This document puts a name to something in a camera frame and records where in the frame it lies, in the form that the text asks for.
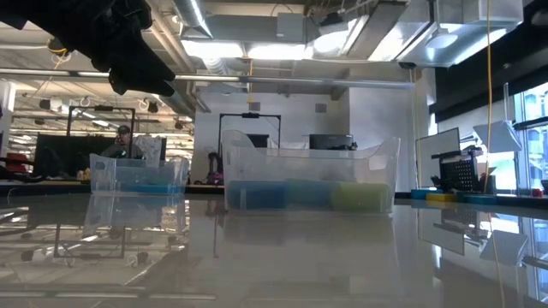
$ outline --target person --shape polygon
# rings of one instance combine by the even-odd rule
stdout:
[[[131,140],[131,130],[128,126],[122,125],[118,128],[118,136],[113,145],[106,148],[101,156],[111,158],[128,158],[129,141]],[[131,158],[143,158],[143,151],[133,143],[131,145]]]

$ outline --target black wire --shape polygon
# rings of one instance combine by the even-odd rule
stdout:
[[[288,8],[289,12],[294,13],[293,10],[287,4],[276,3],[276,5],[274,5],[274,8],[272,8],[271,16],[274,15],[274,10],[277,8],[278,5],[283,5],[284,7]]]

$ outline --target baseball cap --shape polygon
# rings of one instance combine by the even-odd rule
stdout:
[[[126,133],[131,133],[131,130],[129,129],[127,125],[122,125],[118,128],[118,134],[126,134]]]

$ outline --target glossy white tabletop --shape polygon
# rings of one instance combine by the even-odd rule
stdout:
[[[13,216],[0,225],[0,307],[510,308],[548,296],[542,210],[239,212],[188,198],[0,204]]]

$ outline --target clear plastic bin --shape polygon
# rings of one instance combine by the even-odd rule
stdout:
[[[159,165],[140,159],[90,155],[92,193],[184,193],[188,160],[178,158]]]
[[[400,140],[359,151],[256,149],[246,134],[223,132],[229,207],[392,211]]]

